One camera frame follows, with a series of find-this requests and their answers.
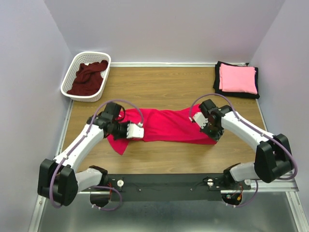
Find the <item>crimson red t shirt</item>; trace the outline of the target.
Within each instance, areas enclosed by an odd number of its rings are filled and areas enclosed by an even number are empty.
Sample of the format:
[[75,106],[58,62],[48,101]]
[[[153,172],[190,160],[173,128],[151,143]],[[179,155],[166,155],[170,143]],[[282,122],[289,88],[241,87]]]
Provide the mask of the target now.
[[[180,142],[198,145],[215,145],[217,142],[206,134],[200,132],[200,127],[192,123],[189,119],[189,109],[178,111],[140,109],[144,116],[144,137],[142,139],[117,139],[113,136],[107,137],[107,140],[113,150],[119,155],[123,155],[130,141],[143,142]],[[127,109],[124,121],[138,123],[140,114],[135,108]]]

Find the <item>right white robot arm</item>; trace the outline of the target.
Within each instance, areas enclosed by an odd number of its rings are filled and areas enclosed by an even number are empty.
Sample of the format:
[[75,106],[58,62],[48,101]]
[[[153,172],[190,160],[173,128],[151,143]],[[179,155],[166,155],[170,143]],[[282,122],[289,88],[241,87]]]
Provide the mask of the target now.
[[237,163],[223,171],[222,185],[234,189],[245,180],[271,183],[295,169],[288,138],[274,135],[247,121],[230,105],[217,107],[212,100],[203,101],[193,120],[200,132],[219,141],[225,130],[239,137],[255,152],[253,162]]

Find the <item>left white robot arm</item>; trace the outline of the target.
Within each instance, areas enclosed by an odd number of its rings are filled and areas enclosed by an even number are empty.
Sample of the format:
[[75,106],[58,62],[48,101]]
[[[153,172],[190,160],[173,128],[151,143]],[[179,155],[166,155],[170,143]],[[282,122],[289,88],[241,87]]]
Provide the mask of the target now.
[[128,124],[122,122],[120,113],[125,109],[109,101],[104,110],[95,112],[77,138],[53,160],[45,159],[39,167],[38,194],[50,200],[55,208],[68,206],[78,192],[93,187],[104,190],[107,185],[107,171],[91,166],[86,171],[77,172],[78,167],[93,147],[107,138],[112,130],[126,135]]

